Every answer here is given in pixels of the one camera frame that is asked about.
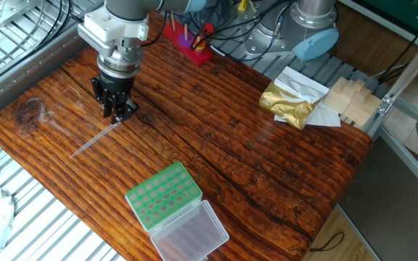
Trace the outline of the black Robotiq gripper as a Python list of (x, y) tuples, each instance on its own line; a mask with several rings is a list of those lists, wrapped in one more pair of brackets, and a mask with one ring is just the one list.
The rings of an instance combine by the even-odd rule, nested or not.
[(104, 117), (110, 117), (111, 123), (123, 122), (131, 118), (139, 105), (131, 99), (131, 89), (135, 77), (115, 78), (100, 74), (91, 79), (96, 100), (103, 104)]

